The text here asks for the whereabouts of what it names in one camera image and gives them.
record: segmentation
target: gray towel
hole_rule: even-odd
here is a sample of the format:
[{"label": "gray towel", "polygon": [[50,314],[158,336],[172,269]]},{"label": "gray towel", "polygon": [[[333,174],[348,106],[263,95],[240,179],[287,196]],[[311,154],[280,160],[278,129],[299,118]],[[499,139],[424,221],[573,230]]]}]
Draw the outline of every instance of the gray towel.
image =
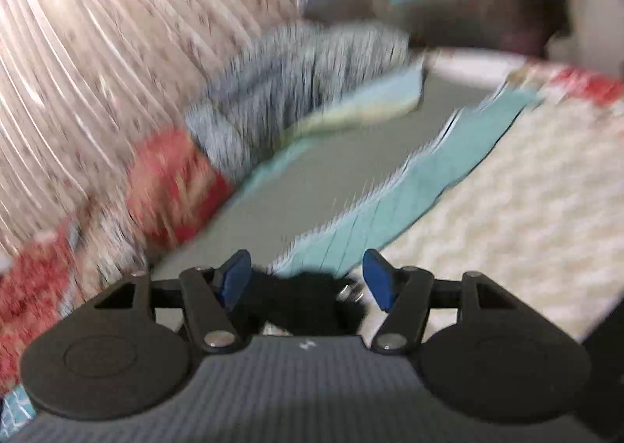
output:
[{"label": "gray towel", "polygon": [[380,23],[284,25],[208,81],[184,121],[214,168],[238,184],[282,132],[359,84],[410,62],[408,34]]}]

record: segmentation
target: round black pad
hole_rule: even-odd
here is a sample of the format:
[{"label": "round black pad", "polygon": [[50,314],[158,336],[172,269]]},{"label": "round black pad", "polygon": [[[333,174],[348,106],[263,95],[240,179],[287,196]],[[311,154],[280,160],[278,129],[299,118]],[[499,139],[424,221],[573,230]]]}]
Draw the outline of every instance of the round black pad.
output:
[{"label": "round black pad", "polygon": [[418,355],[429,391],[491,422],[539,422],[566,413],[590,373],[587,353],[567,334],[515,312],[447,327]]},{"label": "round black pad", "polygon": [[117,419],[164,401],[185,380],[188,349],[173,331],[134,311],[79,316],[59,322],[22,356],[36,408],[74,420]]}]

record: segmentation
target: gray textured surface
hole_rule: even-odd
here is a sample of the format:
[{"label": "gray textured surface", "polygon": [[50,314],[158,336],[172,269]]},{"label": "gray textured surface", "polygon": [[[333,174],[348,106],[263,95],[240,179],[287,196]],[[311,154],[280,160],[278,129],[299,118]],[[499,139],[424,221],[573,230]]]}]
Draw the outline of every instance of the gray textured surface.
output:
[{"label": "gray textured surface", "polygon": [[433,398],[403,358],[359,337],[256,337],[205,359],[193,380],[151,411],[112,422],[39,416],[11,443],[598,443],[569,417],[491,425]]},{"label": "gray textured surface", "polygon": [[167,256],[154,279],[176,277],[196,265],[217,266],[235,251],[250,251],[267,266],[294,238],[332,219],[374,188],[409,154],[430,142],[454,109],[480,103],[489,91],[425,79],[420,107],[405,117],[323,139],[276,179],[226,207],[205,231]]}]

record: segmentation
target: clothing pile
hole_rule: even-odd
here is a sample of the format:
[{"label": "clothing pile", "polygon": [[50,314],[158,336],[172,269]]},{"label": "clothing pile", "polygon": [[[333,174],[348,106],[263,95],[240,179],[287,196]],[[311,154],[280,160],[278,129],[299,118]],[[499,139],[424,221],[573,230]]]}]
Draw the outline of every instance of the clothing pile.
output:
[{"label": "clothing pile", "polygon": [[274,29],[208,78],[203,96],[136,149],[127,175],[93,193],[0,278],[0,395],[20,355],[104,287],[193,237],[283,133],[358,85],[411,61],[408,36],[380,24]]}]

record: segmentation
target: screw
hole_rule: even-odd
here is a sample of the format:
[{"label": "screw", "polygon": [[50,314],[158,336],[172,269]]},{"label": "screw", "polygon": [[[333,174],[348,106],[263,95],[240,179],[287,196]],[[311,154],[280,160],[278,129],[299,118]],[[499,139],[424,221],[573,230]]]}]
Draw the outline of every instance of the screw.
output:
[{"label": "screw", "polygon": [[353,283],[345,286],[336,296],[339,302],[359,302],[364,296],[364,285],[362,283]]},{"label": "screw", "polygon": [[403,348],[408,343],[408,340],[400,334],[382,334],[375,342],[377,346],[384,350],[398,350]]},{"label": "screw", "polygon": [[234,343],[236,337],[228,331],[212,331],[204,336],[204,342],[211,348],[223,348]]}]

